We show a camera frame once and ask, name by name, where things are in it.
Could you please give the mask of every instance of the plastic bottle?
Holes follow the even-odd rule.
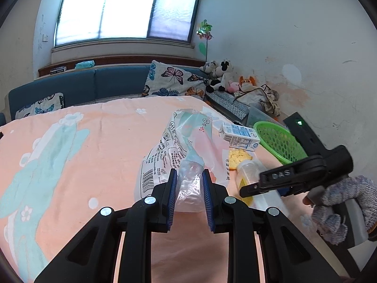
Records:
[[[259,174],[266,170],[267,168],[256,157],[251,160],[247,159],[242,161],[237,166],[236,184],[238,189],[249,184],[257,183],[259,181]],[[269,191],[264,194],[241,199],[251,208],[265,211],[273,206],[282,211],[285,216],[288,217],[289,215],[289,211],[284,205],[278,191]]]

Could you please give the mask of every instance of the window frame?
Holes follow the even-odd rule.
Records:
[[[152,5],[151,12],[150,12],[148,31],[147,31],[147,37],[146,38],[139,38],[139,37],[93,38],[93,39],[85,39],[85,40],[81,40],[81,41],[74,41],[74,42],[69,42],[69,43],[66,43],[66,44],[56,45],[56,34],[57,34],[57,30],[58,30],[58,25],[59,25],[59,22],[60,22],[61,10],[63,8],[63,3],[64,3],[64,0],[61,0],[58,18],[57,18],[56,26],[55,26],[54,38],[53,38],[53,44],[54,44],[53,48],[54,49],[55,48],[61,48],[61,47],[64,47],[64,46],[70,46],[70,45],[74,45],[74,44],[82,44],[82,43],[86,43],[86,42],[92,42],[92,41],[111,41],[111,40],[114,40],[114,41],[129,41],[129,40],[135,41],[135,40],[138,40],[138,39],[141,40],[141,41],[144,41],[144,42],[146,40],[161,40],[161,41],[166,41],[166,42],[176,42],[176,43],[180,43],[180,44],[190,45],[192,43],[192,39],[193,39],[193,35],[194,35],[195,23],[197,21],[197,12],[198,12],[198,9],[199,9],[200,0],[195,0],[195,5],[194,5],[194,9],[193,9],[193,16],[191,18],[190,32],[188,34],[187,41],[179,40],[179,39],[173,39],[173,38],[156,37],[156,36],[150,35],[151,23],[152,23],[153,13],[154,13],[154,10],[155,10],[155,4],[156,4],[156,0],[153,0],[153,5]]]

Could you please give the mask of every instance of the window pane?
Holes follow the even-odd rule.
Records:
[[[106,0],[100,38],[147,37],[153,0]]]
[[[64,0],[56,45],[98,38],[105,0]]]
[[[187,41],[196,0],[156,0],[150,36]]]

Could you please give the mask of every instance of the gray knitted glove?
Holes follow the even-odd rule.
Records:
[[[348,227],[342,223],[343,218],[332,212],[331,206],[352,198],[359,202],[369,239],[377,240],[377,187],[370,179],[358,176],[329,186],[321,198],[324,206],[314,207],[312,220],[321,236],[333,245],[346,239]]]

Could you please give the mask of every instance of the bed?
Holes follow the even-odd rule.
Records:
[[[0,127],[0,248],[23,282],[33,282],[100,208],[133,205],[140,163],[180,108],[210,112],[214,122],[223,118],[194,97],[157,96],[75,106]],[[256,154],[266,167],[280,165],[262,146]],[[237,196],[234,179],[232,172],[227,189]],[[346,275],[310,232],[311,209],[301,199],[284,199],[290,219]],[[168,234],[152,236],[155,283],[225,283],[227,265],[228,236],[212,234],[203,212],[176,213]]]

